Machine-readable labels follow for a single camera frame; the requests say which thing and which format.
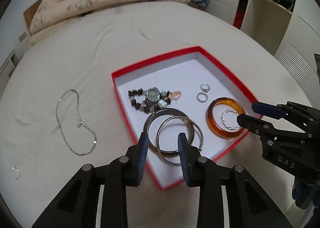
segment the white bed sheet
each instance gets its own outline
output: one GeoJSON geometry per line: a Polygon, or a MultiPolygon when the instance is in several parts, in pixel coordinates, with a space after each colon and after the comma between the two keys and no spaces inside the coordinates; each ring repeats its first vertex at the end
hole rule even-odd
{"type": "MultiPolygon", "coordinates": [[[[65,183],[85,163],[108,164],[132,139],[116,101],[110,73],[175,49],[201,45],[261,101],[310,105],[289,73],[264,48],[233,26],[175,2],[145,2],[106,9],[54,32],[32,47],[0,101],[0,192],[23,227],[31,227],[65,183]],[[80,94],[82,119],[96,132],[96,149],[76,156],[56,124],[55,107],[67,89],[80,94]],[[17,165],[19,178],[12,176],[17,165]]],[[[76,96],[61,103],[67,140],[79,152],[92,135],[76,127],[76,96]]],[[[285,121],[276,127],[297,130],[285,121]]],[[[303,211],[291,199],[293,177],[261,158],[248,135],[218,164],[242,164],[296,225],[303,211]]],[[[196,227],[198,188],[184,183],[161,191],[145,171],[141,186],[127,188],[129,227],[196,227]]]]}

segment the screw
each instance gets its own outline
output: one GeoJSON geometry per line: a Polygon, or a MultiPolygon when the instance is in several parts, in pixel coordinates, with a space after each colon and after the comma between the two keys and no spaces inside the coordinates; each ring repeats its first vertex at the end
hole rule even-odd
{"type": "Polygon", "coordinates": [[[122,163],[126,163],[128,160],[129,160],[129,158],[127,156],[121,156],[119,158],[119,161],[122,162],[122,163]]]}
{"type": "Polygon", "coordinates": [[[91,169],[91,165],[90,164],[84,164],[82,166],[82,170],[84,170],[84,171],[89,171],[90,169],[91,169]]]}
{"type": "Polygon", "coordinates": [[[198,161],[201,162],[201,163],[205,163],[205,162],[208,161],[208,159],[206,157],[204,157],[204,156],[200,156],[200,157],[198,157],[198,161]]]}
{"type": "Polygon", "coordinates": [[[244,167],[242,167],[241,165],[235,165],[235,170],[236,172],[242,172],[244,171],[244,167]]]}

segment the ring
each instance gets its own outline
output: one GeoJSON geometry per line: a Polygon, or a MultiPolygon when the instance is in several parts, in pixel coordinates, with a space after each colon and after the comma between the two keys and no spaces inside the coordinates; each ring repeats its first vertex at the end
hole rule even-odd
{"type": "Polygon", "coordinates": [[[200,86],[201,90],[204,91],[204,92],[209,92],[211,90],[211,87],[207,84],[207,83],[204,83],[200,86]]]}
{"type": "MultiPolygon", "coordinates": [[[[155,113],[152,113],[146,120],[146,122],[144,123],[143,126],[143,132],[146,132],[149,135],[149,128],[151,123],[158,117],[162,116],[162,115],[175,115],[175,116],[183,116],[188,118],[188,116],[183,113],[182,111],[179,111],[177,109],[174,108],[165,108],[162,110],[159,110],[155,113]]],[[[193,142],[193,139],[195,137],[195,129],[193,127],[192,124],[190,124],[190,122],[188,121],[184,121],[188,127],[188,133],[189,133],[189,137],[188,137],[188,144],[191,145],[193,142]]],[[[149,148],[150,150],[152,150],[154,153],[157,153],[157,147],[154,146],[152,144],[151,141],[149,141],[149,148]]],[[[161,154],[166,156],[166,157],[174,157],[174,156],[178,156],[179,155],[179,150],[175,150],[175,151],[163,151],[161,150],[161,154]]]]}
{"type": "Polygon", "coordinates": [[[17,168],[17,166],[12,167],[12,174],[13,174],[13,177],[15,179],[18,179],[18,177],[19,177],[19,169],[17,168]]]}
{"type": "Polygon", "coordinates": [[[243,132],[243,128],[241,127],[238,131],[226,131],[222,129],[213,118],[213,108],[217,105],[229,105],[233,109],[237,111],[238,114],[244,114],[244,109],[238,102],[231,98],[221,97],[215,99],[208,107],[206,112],[206,121],[210,130],[216,135],[222,138],[234,138],[240,135],[243,132]]]}
{"type": "Polygon", "coordinates": [[[236,111],[236,110],[225,110],[225,111],[223,112],[222,116],[221,116],[222,124],[223,124],[228,130],[237,130],[237,129],[239,129],[239,128],[240,128],[239,125],[238,125],[237,127],[230,127],[230,126],[228,126],[228,124],[226,124],[226,120],[225,120],[225,118],[224,118],[224,116],[225,116],[226,113],[234,113],[234,114],[236,114],[237,111],[236,111]]]}
{"type": "Polygon", "coordinates": [[[203,134],[202,134],[202,131],[201,131],[200,127],[199,127],[193,120],[189,119],[188,117],[172,116],[172,117],[166,119],[163,123],[161,123],[161,125],[160,125],[160,127],[159,127],[159,129],[158,129],[158,131],[157,131],[157,137],[156,137],[156,146],[157,146],[157,151],[158,151],[159,157],[160,157],[164,162],[166,162],[166,163],[168,163],[168,164],[175,165],[175,166],[180,166],[180,165],[181,165],[180,163],[174,163],[174,162],[171,162],[171,161],[167,160],[167,159],[163,156],[163,154],[162,154],[162,152],[161,152],[161,150],[160,150],[160,145],[159,145],[159,136],[160,136],[160,132],[161,132],[163,126],[164,126],[168,121],[173,120],[173,119],[183,119],[183,120],[185,120],[185,121],[188,121],[188,122],[192,123],[192,125],[194,125],[194,126],[198,129],[198,131],[199,131],[199,133],[200,133],[200,136],[201,136],[200,145],[199,145],[199,151],[202,151],[202,145],[203,145],[203,139],[204,139],[204,138],[203,138],[203,134]]]}
{"type": "Polygon", "coordinates": [[[206,93],[200,92],[197,94],[197,100],[201,103],[205,103],[208,100],[208,95],[206,93]],[[201,98],[199,98],[199,95],[204,95],[206,97],[205,100],[202,100],[201,98]]]}

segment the amber bangle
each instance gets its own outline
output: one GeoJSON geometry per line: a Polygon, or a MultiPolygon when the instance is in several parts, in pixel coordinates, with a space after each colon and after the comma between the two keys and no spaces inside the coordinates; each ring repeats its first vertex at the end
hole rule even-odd
{"type": "Polygon", "coordinates": [[[222,129],[213,118],[213,108],[217,105],[229,105],[233,109],[235,109],[238,114],[244,114],[244,110],[241,105],[238,104],[235,100],[231,98],[221,97],[215,99],[208,107],[206,112],[206,122],[211,131],[213,131],[216,135],[223,138],[234,138],[240,135],[243,132],[243,128],[241,127],[238,131],[226,131],[222,129]]]}

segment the jewelry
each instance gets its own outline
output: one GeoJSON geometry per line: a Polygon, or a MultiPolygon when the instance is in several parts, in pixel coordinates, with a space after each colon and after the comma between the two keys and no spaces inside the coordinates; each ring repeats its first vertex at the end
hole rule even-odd
{"type": "Polygon", "coordinates": [[[200,133],[200,136],[201,136],[200,145],[199,145],[199,151],[202,151],[203,134],[202,134],[202,131],[201,131],[201,129],[199,128],[199,126],[198,126],[194,121],[192,121],[192,120],[189,119],[188,117],[184,117],[184,116],[172,116],[172,117],[166,119],[166,120],[160,125],[160,127],[159,127],[159,129],[158,129],[158,132],[157,132],[157,136],[156,136],[156,146],[157,146],[157,152],[158,152],[158,154],[159,154],[159,157],[160,157],[164,162],[166,162],[166,163],[168,163],[168,164],[175,165],[175,166],[180,166],[180,165],[181,165],[180,163],[174,163],[174,162],[171,162],[171,161],[167,160],[167,159],[163,156],[163,154],[162,154],[162,152],[161,152],[161,150],[160,150],[160,145],[159,145],[159,136],[160,136],[160,132],[161,132],[163,126],[164,126],[167,122],[169,122],[170,120],[174,120],[174,119],[183,119],[183,120],[186,120],[186,121],[192,123],[192,125],[194,125],[194,126],[198,129],[198,131],[199,131],[199,133],[200,133]]]}
{"type": "Polygon", "coordinates": [[[204,92],[209,92],[211,90],[211,87],[207,84],[207,83],[204,83],[200,86],[201,90],[204,91],[204,92]]]}
{"type": "Polygon", "coordinates": [[[12,167],[12,174],[13,174],[13,177],[15,179],[18,179],[18,177],[19,177],[19,169],[17,168],[17,166],[12,167]]]}
{"type": "Polygon", "coordinates": [[[230,107],[234,108],[238,114],[244,114],[244,109],[241,107],[238,102],[231,98],[221,97],[215,99],[208,107],[206,112],[206,121],[210,128],[210,130],[215,133],[216,135],[223,137],[223,138],[234,138],[240,135],[243,132],[243,128],[239,128],[238,131],[226,131],[222,129],[214,120],[213,118],[213,108],[216,105],[229,105],[230,107]]]}
{"type": "Polygon", "coordinates": [[[207,95],[206,93],[200,92],[200,93],[197,94],[197,100],[198,100],[199,102],[201,102],[201,103],[205,103],[205,102],[208,100],[208,95],[207,95]],[[199,97],[200,95],[205,96],[205,99],[202,100],[202,99],[199,97]]]}
{"type": "Polygon", "coordinates": [[[84,156],[84,155],[90,154],[90,153],[94,150],[94,148],[96,147],[96,145],[97,145],[97,136],[96,136],[96,133],[95,133],[88,125],[86,125],[86,124],[81,120],[81,117],[80,117],[80,114],[79,114],[79,98],[80,98],[80,97],[79,97],[79,94],[78,94],[78,92],[77,92],[76,90],[74,90],[74,89],[69,89],[68,91],[65,91],[64,94],[63,94],[63,95],[60,97],[60,99],[58,100],[58,103],[57,103],[57,106],[56,106],[56,118],[57,118],[57,122],[58,122],[58,126],[59,126],[59,129],[60,129],[61,135],[62,135],[62,137],[63,137],[64,142],[65,142],[66,145],[68,146],[68,148],[69,148],[74,154],[76,154],[76,155],[78,155],[78,156],[84,156]],[[59,104],[60,104],[62,98],[63,98],[68,92],[74,92],[74,93],[77,94],[77,106],[76,106],[76,113],[77,113],[77,118],[78,118],[78,122],[76,123],[77,127],[80,128],[80,127],[83,125],[84,127],[87,128],[87,130],[89,130],[89,131],[93,134],[93,137],[94,137],[93,145],[92,145],[90,151],[87,151],[87,152],[85,152],[85,153],[77,153],[77,152],[75,152],[75,151],[71,148],[71,146],[69,145],[69,143],[68,143],[67,140],[66,140],[65,135],[63,134],[62,126],[61,126],[60,120],[59,120],[59,118],[58,118],[58,108],[59,108],[59,104]]]}
{"type": "Polygon", "coordinates": [[[225,116],[226,113],[234,113],[234,114],[236,114],[237,111],[235,111],[235,110],[225,110],[225,111],[223,112],[222,116],[221,116],[222,124],[223,124],[228,130],[237,130],[237,129],[239,129],[239,128],[240,128],[239,125],[238,125],[237,127],[230,127],[230,126],[228,126],[228,125],[226,124],[226,121],[225,121],[225,118],[224,118],[224,116],[225,116]]]}
{"type": "Polygon", "coordinates": [[[134,106],[136,110],[140,110],[148,114],[166,108],[167,105],[171,104],[171,100],[177,101],[180,99],[181,92],[176,91],[173,93],[174,95],[172,95],[170,91],[162,91],[160,93],[158,88],[153,87],[148,90],[140,88],[138,90],[128,91],[128,96],[131,101],[131,105],[134,106]],[[134,98],[136,95],[144,95],[146,97],[141,103],[138,103],[134,98]]]}
{"type": "MultiPolygon", "coordinates": [[[[175,116],[183,116],[183,117],[188,117],[187,115],[185,115],[183,112],[177,110],[177,109],[173,109],[173,108],[166,108],[166,109],[162,109],[159,110],[153,114],[151,114],[146,122],[144,123],[143,126],[143,132],[149,133],[149,128],[151,123],[158,117],[162,116],[162,115],[175,115],[175,116]]],[[[188,137],[188,143],[189,145],[192,144],[194,136],[195,136],[195,129],[193,128],[193,125],[190,124],[190,122],[188,121],[184,121],[188,127],[188,133],[189,133],[189,137],[188,137]]],[[[154,153],[157,153],[157,148],[156,146],[154,146],[151,141],[149,141],[149,148],[151,151],[153,151],[154,153]]],[[[174,156],[178,156],[179,155],[179,150],[175,150],[175,151],[163,151],[161,150],[161,153],[166,156],[166,157],[174,157],[174,156]]]]}

